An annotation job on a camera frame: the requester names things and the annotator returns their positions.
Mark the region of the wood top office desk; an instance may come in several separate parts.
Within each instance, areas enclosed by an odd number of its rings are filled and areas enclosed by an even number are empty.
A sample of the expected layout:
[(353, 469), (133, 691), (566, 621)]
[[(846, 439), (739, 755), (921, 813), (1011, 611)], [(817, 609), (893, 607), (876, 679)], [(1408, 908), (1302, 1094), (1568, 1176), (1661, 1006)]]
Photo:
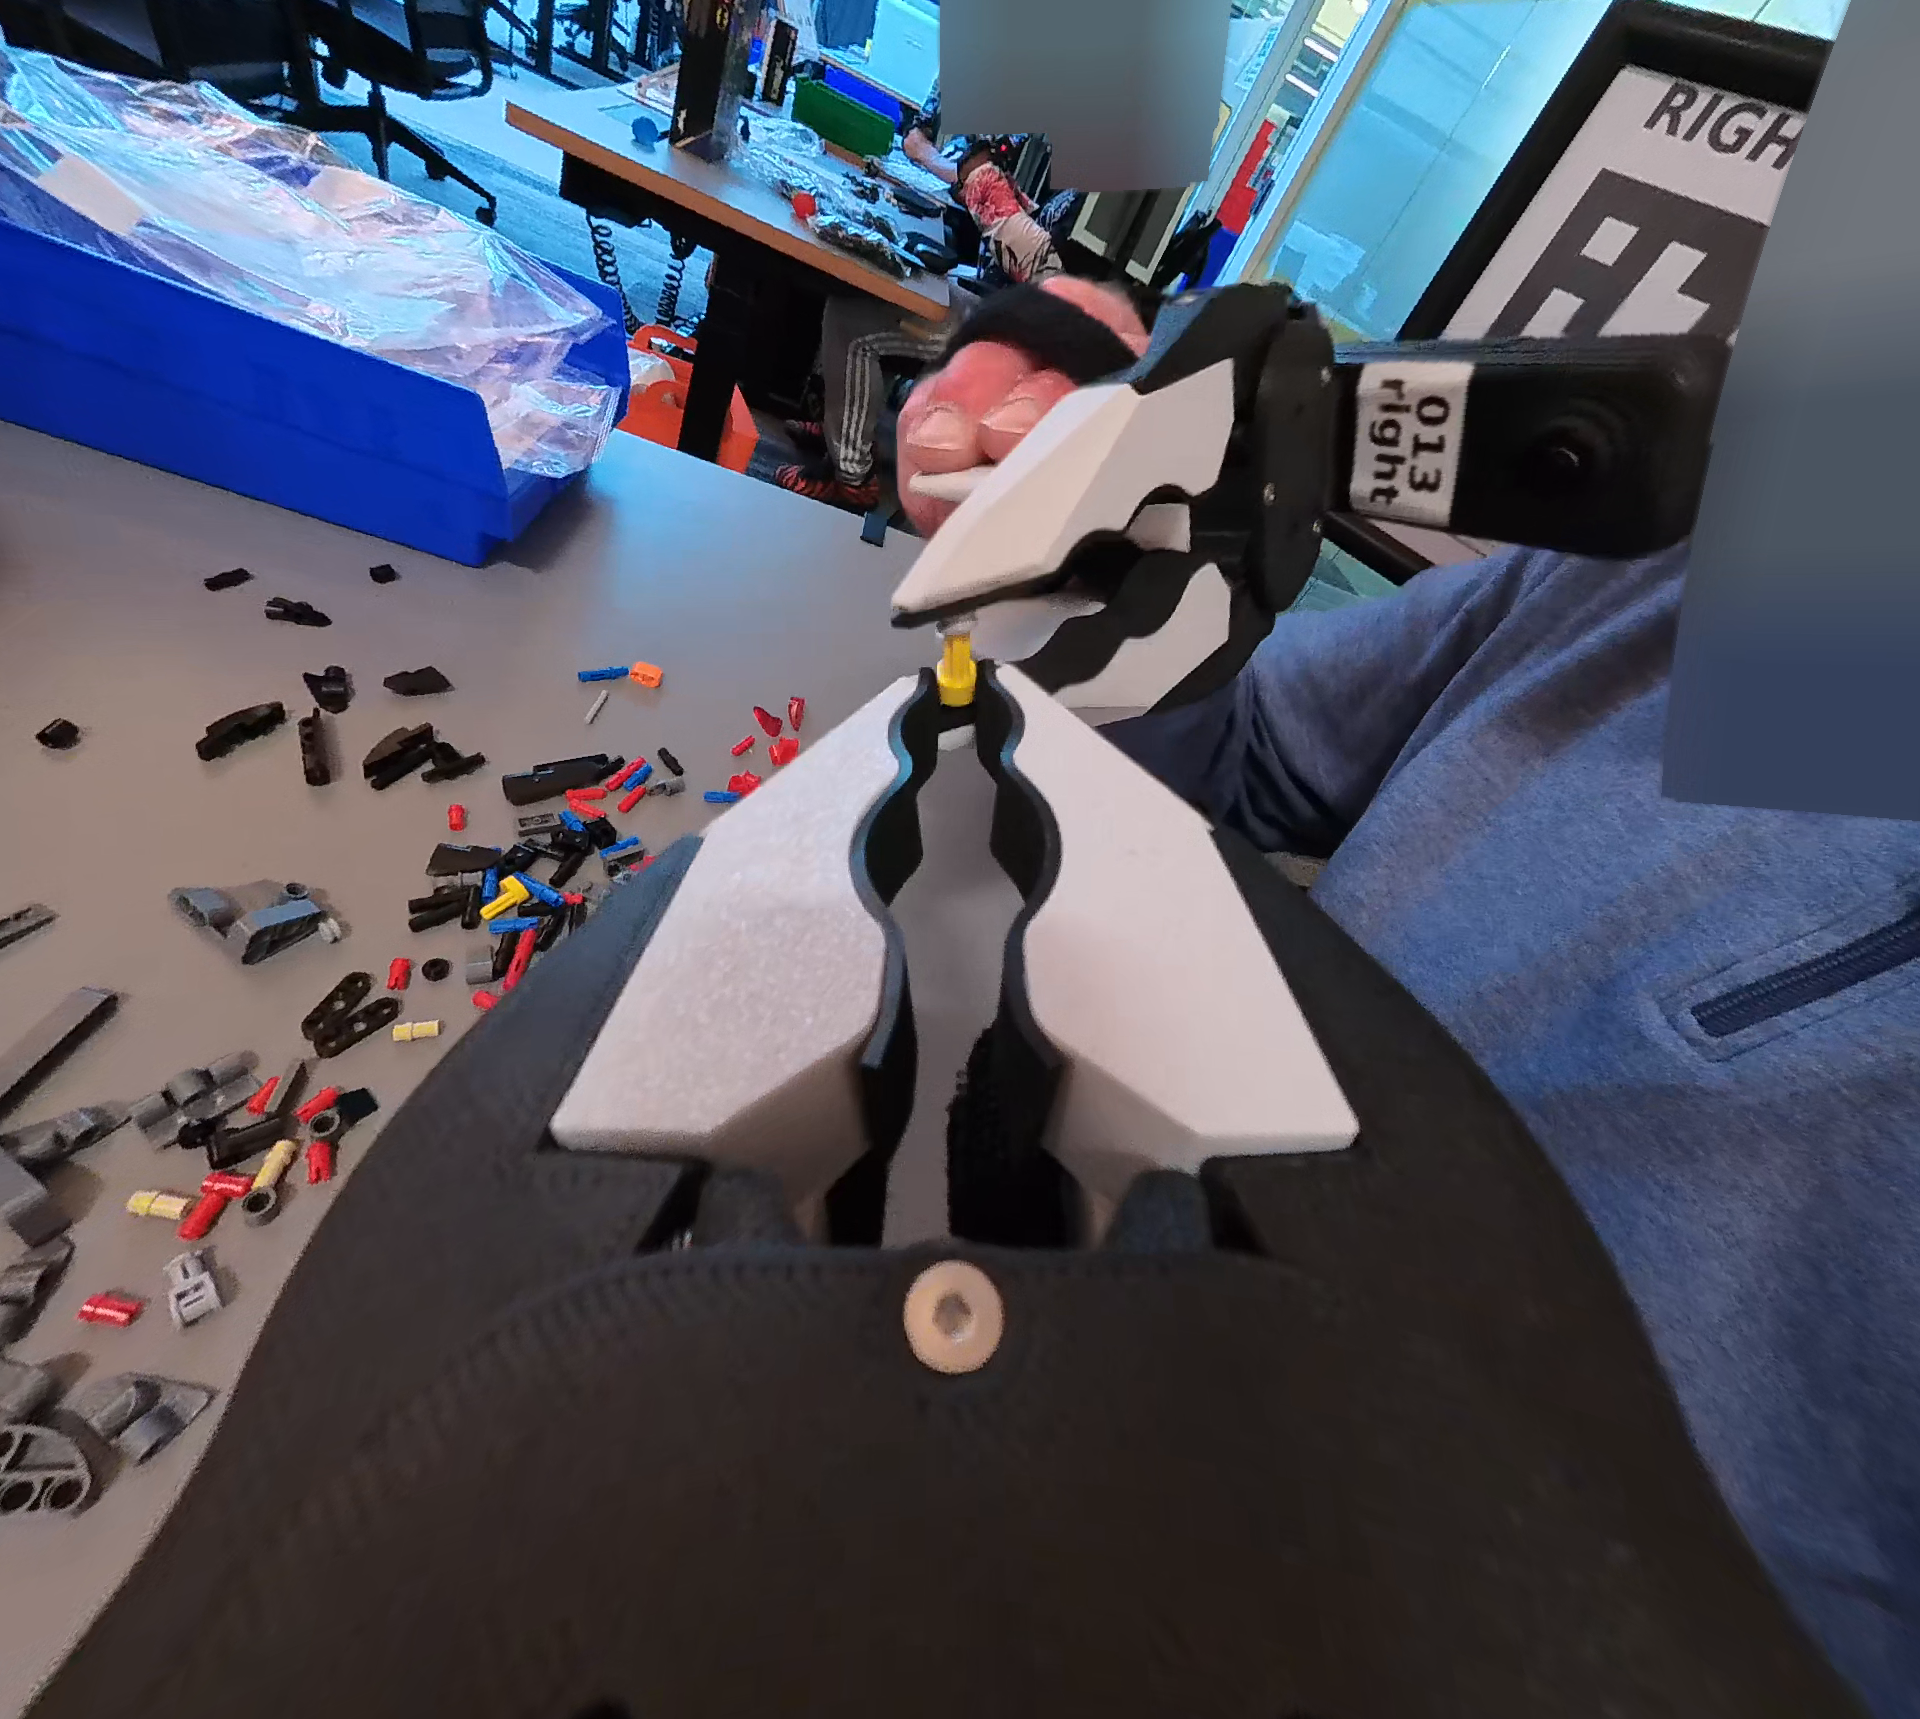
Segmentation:
[(590, 215), (654, 223), (709, 253), (705, 313), (695, 339), (727, 329), (739, 337), (739, 375), (809, 357), (832, 295), (870, 295), (893, 313), (940, 327), (948, 317), (943, 277), (893, 277), (822, 243), (788, 199), (732, 169), (674, 145), (642, 145), (635, 99), (612, 89), (563, 91), (523, 85), (504, 103), (506, 121), (562, 155), (558, 191)]

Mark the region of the tall black cardboard box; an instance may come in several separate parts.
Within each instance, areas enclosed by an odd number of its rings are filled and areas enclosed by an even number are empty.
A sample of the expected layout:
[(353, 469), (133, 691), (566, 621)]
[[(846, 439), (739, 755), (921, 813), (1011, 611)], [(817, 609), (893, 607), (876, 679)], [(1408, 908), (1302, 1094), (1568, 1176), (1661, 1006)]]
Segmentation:
[(667, 139), (722, 163), (752, 93), (749, 51), (766, 0), (683, 0), (682, 53)]

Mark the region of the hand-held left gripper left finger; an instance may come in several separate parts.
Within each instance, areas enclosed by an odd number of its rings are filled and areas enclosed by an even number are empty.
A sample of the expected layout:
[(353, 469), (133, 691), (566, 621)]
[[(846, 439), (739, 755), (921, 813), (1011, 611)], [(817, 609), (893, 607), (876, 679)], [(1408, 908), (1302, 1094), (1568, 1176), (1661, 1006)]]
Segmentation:
[(901, 675), (712, 819), (547, 1130), (567, 1152), (769, 1174), (806, 1236), (873, 1144), (858, 1058), (886, 926), (856, 892), (859, 823), (899, 781)]

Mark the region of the green plastic bin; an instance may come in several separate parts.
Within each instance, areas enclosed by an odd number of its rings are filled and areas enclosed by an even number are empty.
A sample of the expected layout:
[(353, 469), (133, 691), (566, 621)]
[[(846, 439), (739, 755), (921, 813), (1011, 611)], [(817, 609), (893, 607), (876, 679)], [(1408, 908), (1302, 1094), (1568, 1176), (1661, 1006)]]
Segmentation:
[(884, 159), (895, 149), (899, 101), (891, 95), (872, 105), (814, 77), (796, 81), (789, 107), (792, 121), (856, 159)]

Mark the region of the orange plastic crate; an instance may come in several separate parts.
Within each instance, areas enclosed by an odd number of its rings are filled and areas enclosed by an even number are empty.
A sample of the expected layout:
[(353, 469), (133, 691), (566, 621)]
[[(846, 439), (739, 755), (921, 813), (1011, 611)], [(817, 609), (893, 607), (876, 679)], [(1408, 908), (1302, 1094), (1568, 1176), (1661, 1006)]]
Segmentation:
[(628, 339), (631, 391), (620, 431), (745, 475), (756, 455), (756, 415), (739, 397), (742, 339), (708, 339), (640, 325)]

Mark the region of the crumpled clear plastic bags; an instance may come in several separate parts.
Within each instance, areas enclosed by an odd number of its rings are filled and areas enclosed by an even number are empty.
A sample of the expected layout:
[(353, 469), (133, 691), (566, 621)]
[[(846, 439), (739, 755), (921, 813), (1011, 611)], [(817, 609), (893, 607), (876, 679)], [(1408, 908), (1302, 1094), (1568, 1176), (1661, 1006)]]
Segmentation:
[(486, 405), (507, 469), (600, 457), (628, 363), (612, 315), (496, 229), (351, 167), (207, 85), (1, 51), (4, 221), (388, 359)]

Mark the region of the person's right forearm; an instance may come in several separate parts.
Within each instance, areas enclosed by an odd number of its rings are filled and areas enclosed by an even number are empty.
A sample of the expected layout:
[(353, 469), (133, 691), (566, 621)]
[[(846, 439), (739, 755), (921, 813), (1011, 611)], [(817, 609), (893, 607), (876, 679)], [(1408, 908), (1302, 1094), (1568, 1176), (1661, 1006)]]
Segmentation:
[(1260, 851), (1326, 859), (1440, 751), (1509, 789), (1668, 681), (1688, 547), (1508, 547), (1279, 617), (1219, 691), (1103, 737)]

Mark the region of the cluster of black lego panels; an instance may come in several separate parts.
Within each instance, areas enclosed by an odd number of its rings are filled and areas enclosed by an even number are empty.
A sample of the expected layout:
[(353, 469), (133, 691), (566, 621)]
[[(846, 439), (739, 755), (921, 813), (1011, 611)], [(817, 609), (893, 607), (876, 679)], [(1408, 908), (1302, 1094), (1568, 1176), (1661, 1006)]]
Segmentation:
[(239, 565), (131, 597), (86, 579), (4, 625), (4, 709), (54, 755), (190, 745), (211, 767), (290, 725), (320, 787), (379, 729), (358, 761), (374, 789), (466, 779), (488, 759), (451, 739), (445, 711), (473, 691), (423, 657), (449, 633), (428, 599), (421, 563), (349, 561), (340, 579)]

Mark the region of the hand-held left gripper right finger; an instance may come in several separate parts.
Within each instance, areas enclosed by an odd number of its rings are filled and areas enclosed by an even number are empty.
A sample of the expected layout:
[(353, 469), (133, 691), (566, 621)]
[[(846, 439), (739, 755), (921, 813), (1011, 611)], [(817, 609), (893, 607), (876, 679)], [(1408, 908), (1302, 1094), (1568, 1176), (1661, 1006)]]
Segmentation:
[(985, 1030), (985, 1238), (1062, 1244), (1146, 1172), (1341, 1152), (1356, 1108), (1211, 825), (985, 669), (989, 853), (1019, 894)]

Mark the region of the black metal table leg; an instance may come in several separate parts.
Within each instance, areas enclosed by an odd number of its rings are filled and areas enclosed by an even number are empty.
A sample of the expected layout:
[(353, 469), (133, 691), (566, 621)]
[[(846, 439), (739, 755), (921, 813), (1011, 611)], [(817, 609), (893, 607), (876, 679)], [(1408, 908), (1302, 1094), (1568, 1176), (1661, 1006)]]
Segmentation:
[(1403, 585), (1434, 565), (1424, 549), (1406, 545), (1379, 525), (1350, 513), (1326, 513), (1318, 529), (1326, 543), (1393, 585)]

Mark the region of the person's torso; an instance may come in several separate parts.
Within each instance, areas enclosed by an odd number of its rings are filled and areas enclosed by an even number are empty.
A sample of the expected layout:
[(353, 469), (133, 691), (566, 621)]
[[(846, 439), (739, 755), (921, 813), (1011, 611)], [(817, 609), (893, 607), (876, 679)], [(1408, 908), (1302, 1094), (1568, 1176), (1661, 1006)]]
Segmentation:
[(1600, 1232), (1747, 1538), (1915, 1714), (1915, 825), (1527, 789), (1314, 896)]

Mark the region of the dark grey angled lego panel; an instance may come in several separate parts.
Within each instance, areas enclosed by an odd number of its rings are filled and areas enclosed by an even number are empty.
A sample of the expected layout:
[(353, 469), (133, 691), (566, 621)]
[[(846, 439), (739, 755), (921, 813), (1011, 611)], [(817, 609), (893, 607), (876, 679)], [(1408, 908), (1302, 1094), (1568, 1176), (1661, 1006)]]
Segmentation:
[(179, 885), (168, 890), (168, 902), (239, 964), (266, 962), (312, 938), (333, 944), (345, 934), (340, 916), (301, 881)]

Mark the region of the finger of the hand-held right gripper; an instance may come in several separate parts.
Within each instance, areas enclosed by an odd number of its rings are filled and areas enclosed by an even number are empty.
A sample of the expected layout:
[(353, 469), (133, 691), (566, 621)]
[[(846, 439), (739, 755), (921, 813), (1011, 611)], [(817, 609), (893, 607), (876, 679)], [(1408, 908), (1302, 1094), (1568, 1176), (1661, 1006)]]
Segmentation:
[(1234, 425), (1234, 369), (1210, 365), (1152, 389), (1079, 387), (1006, 459), (911, 475), (913, 495), (953, 515), (893, 589), (891, 623), (940, 623), (1039, 591), (1110, 535), (1187, 549), (1194, 519), (1180, 509), (1216, 485)]
[(1231, 639), (1235, 593), (1194, 547), (1192, 509), (1160, 501), (1094, 541), (1066, 585), (996, 605), (996, 657), (1083, 719), (1161, 705)]

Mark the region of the black framed marker sign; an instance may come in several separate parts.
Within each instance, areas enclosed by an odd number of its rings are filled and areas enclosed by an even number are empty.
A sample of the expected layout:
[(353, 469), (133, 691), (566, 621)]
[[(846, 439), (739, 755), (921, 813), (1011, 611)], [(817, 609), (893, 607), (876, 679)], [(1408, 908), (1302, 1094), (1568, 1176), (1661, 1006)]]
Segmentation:
[(1833, 43), (1613, 0), (1399, 339), (1735, 339)]

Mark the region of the person's right hand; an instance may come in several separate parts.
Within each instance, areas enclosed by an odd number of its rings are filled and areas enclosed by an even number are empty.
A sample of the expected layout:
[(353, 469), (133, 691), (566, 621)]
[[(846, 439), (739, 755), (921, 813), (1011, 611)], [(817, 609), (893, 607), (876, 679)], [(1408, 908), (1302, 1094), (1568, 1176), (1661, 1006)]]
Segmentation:
[(1155, 311), (1148, 293), (1069, 275), (989, 297), (895, 421), (898, 497), (911, 529), (932, 535), (958, 511), (925, 495), (921, 479), (1003, 459), (1066, 395), (1138, 361)]

